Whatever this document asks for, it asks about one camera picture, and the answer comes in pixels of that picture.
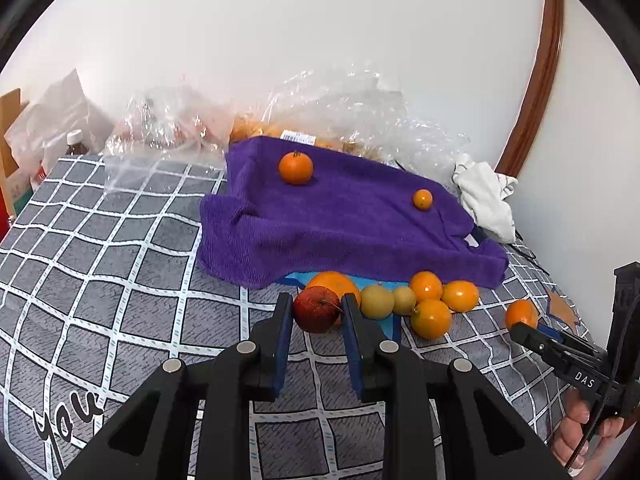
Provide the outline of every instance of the white bottle cap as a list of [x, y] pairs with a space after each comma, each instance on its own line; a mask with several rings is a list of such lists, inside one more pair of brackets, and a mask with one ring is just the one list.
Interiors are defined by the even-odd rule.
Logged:
[[82, 130], [73, 130], [66, 134], [67, 146], [73, 146], [74, 144], [78, 144], [78, 142], [82, 142]]

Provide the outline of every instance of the purple towel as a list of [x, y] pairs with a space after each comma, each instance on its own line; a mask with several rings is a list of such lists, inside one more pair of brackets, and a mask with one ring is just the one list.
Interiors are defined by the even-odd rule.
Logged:
[[[286, 184], [278, 162], [288, 152], [314, 162], [306, 186]], [[338, 270], [407, 282], [419, 270], [444, 283], [495, 288], [508, 260], [493, 240], [470, 247], [471, 217], [440, 184], [353, 155], [271, 137], [235, 144], [226, 156], [228, 191], [200, 203], [198, 260], [214, 276], [264, 287], [294, 271]], [[433, 206], [412, 196], [425, 188]]]

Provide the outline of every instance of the crumpled white cloth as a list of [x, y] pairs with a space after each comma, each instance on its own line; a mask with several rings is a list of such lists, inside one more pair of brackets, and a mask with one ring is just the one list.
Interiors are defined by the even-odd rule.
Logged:
[[486, 162], [474, 162], [468, 153], [456, 157], [453, 182], [460, 188], [460, 204], [488, 235], [499, 242], [516, 241], [511, 207], [504, 199], [512, 195], [518, 180], [495, 173]]

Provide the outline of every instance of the human hand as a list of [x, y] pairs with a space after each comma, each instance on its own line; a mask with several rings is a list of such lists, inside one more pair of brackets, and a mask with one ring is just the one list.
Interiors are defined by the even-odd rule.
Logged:
[[[589, 421], [590, 409], [584, 400], [580, 398], [580, 392], [575, 389], [571, 389], [566, 398], [566, 415], [560, 422], [560, 426], [553, 437], [551, 451], [554, 456], [560, 461], [562, 465], [571, 458], [574, 449], [580, 443], [582, 438], [581, 424], [586, 424]], [[589, 457], [590, 461], [599, 460], [611, 443], [616, 439], [624, 419], [619, 416], [612, 416], [603, 420], [598, 428], [598, 434], [602, 438], [598, 443], [595, 452]], [[585, 442], [584, 446], [580, 450], [580, 455], [575, 459], [573, 467], [576, 469], [584, 466], [584, 455], [589, 450], [589, 443]]]

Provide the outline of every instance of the white barcode label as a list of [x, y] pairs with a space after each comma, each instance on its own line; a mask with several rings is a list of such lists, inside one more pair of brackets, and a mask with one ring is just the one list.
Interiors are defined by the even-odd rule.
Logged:
[[300, 144], [308, 144], [309, 146], [313, 146], [316, 143], [315, 136], [301, 134], [300, 132], [292, 132], [291, 130], [284, 130], [280, 138], [284, 140], [292, 140], [293, 142], [299, 142]]

